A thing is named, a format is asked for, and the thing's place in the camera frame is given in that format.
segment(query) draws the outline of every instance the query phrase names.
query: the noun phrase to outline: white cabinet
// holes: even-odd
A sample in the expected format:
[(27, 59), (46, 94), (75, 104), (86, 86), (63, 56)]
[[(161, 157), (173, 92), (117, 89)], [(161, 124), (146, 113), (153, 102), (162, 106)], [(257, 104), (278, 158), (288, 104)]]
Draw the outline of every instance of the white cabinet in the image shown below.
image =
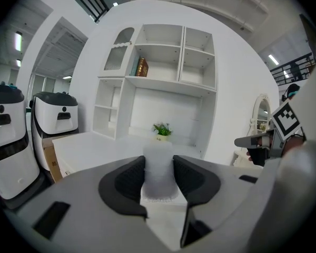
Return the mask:
[[(212, 35), (166, 24), (134, 26), (130, 32), (117, 36), (102, 66), (92, 130), (115, 140), (152, 139), (154, 123), (169, 123), (169, 141), (203, 157), (216, 102)], [(147, 77), (130, 76), (139, 56), (149, 66)]]

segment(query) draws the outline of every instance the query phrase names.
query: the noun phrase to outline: white counter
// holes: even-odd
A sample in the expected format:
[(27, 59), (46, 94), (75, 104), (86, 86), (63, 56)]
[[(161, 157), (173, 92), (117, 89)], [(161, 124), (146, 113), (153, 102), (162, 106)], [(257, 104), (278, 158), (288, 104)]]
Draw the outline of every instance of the white counter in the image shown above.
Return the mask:
[[(53, 140), (61, 170), (81, 171), (120, 159), (143, 155), (143, 147), (150, 139), (128, 135), (113, 140), (98, 133), (85, 132)], [(195, 148), (173, 145), (174, 154), (200, 158)]]

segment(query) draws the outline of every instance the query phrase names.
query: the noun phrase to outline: white robot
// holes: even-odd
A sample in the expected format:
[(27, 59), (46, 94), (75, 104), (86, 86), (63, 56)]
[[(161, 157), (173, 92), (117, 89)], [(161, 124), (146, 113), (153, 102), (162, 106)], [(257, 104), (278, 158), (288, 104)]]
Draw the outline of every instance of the white robot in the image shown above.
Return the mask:
[(39, 92), (29, 105), (35, 157), (43, 169), (49, 167), (42, 139), (78, 133), (78, 104), (74, 97), (62, 93)]
[(0, 197), (15, 209), (44, 184), (29, 145), (24, 96), (0, 84)]

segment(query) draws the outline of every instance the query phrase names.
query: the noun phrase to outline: cardboard box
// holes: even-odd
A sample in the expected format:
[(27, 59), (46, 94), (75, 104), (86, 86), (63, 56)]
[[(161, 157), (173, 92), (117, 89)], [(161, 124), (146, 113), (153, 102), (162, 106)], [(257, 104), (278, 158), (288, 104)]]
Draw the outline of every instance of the cardboard box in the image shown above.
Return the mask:
[(46, 158), (47, 165), (49, 167), (49, 170), (51, 172), (51, 175), (55, 183), (57, 183), (58, 181), (62, 179), (62, 174), (60, 171), (60, 167), (58, 166), (58, 161), (55, 154), (53, 140), (68, 137), (68, 136), (72, 136), (72, 135), (64, 135), (64, 136), (42, 139), (42, 147), (43, 147), (44, 156)]

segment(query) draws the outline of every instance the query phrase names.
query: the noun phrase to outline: fluorescent light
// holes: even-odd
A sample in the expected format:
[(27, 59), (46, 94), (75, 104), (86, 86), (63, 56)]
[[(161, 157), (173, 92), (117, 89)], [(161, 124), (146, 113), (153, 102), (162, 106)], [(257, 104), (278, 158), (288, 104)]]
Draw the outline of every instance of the fluorescent light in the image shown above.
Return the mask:
[(22, 33), (15, 33), (15, 48), (20, 52), (21, 51), (21, 41), (22, 41)]
[(275, 63), (275, 65), (278, 65), (279, 64), (279, 62), (278, 61), (276, 61), (276, 59), (274, 58), (274, 56), (273, 55), (268, 55), (268, 57)]
[(287, 73), (285, 70), (283, 71), (283, 74), (284, 74), (284, 76), (285, 76), (286, 79), (289, 78), (288, 73)]

